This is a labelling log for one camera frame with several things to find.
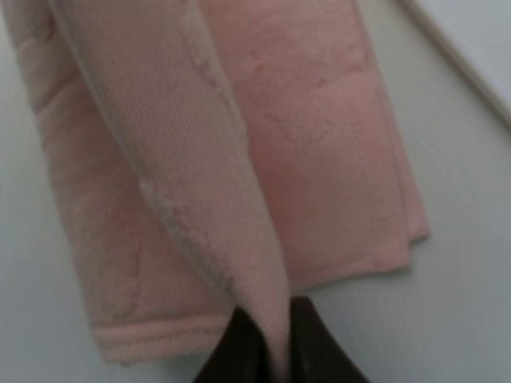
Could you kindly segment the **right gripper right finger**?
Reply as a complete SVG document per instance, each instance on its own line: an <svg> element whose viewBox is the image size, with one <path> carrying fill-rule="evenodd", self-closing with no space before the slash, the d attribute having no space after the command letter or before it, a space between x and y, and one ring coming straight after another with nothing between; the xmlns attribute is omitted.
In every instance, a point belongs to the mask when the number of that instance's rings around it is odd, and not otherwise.
<svg viewBox="0 0 511 383"><path fill-rule="evenodd" d="M307 297L291 300L291 381L368 383Z"/></svg>

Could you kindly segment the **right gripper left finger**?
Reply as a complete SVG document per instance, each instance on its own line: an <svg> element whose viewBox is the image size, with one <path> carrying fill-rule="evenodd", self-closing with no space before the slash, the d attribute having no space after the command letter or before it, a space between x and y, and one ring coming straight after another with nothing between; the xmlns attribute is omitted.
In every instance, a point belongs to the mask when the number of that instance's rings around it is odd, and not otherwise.
<svg viewBox="0 0 511 383"><path fill-rule="evenodd" d="M266 340L251 316L233 311L224 335L193 380L195 383L277 382Z"/></svg>

